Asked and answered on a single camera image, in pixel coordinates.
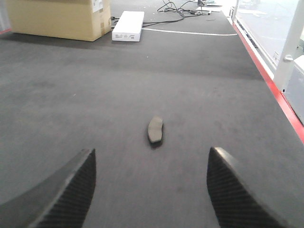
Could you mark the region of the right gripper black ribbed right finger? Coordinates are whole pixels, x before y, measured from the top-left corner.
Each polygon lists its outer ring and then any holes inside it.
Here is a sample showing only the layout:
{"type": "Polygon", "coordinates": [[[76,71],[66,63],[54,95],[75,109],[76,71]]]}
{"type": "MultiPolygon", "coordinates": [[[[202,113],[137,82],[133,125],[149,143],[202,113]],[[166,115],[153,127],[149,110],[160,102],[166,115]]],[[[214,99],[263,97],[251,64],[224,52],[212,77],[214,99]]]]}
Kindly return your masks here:
{"type": "Polygon", "coordinates": [[[211,147],[206,183],[221,228],[291,228],[250,189],[242,165],[221,147],[211,147]]]}

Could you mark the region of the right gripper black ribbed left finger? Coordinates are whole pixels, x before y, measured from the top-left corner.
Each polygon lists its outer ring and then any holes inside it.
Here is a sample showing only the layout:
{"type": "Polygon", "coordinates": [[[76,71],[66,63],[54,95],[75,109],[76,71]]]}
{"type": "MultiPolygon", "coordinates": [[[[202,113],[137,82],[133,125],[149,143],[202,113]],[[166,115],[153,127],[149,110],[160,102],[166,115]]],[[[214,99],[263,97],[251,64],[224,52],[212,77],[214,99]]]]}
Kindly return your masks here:
{"type": "Polygon", "coordinates": [[[81,228],[96,186],[95,149],[83,149],[62,168],[0,206],[2,228],[81,228]]]}

